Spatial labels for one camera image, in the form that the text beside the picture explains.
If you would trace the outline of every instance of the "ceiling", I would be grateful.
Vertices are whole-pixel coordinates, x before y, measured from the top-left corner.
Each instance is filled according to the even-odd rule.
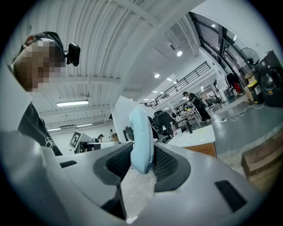
[[[176,25],[203,0],[44,0],[22,19],[4,59],[11,64],[31,34],[55,31],[64,49],[75,42],[80,64],[66,66],[61,78],[50,79],[32,102],[47,128],[106,122],[110,106],[120,95],[138,100],[192,57],[185,36]],[[176,53],[182,49],[183,55]],[[88,100],[79,107],[57,102]]]

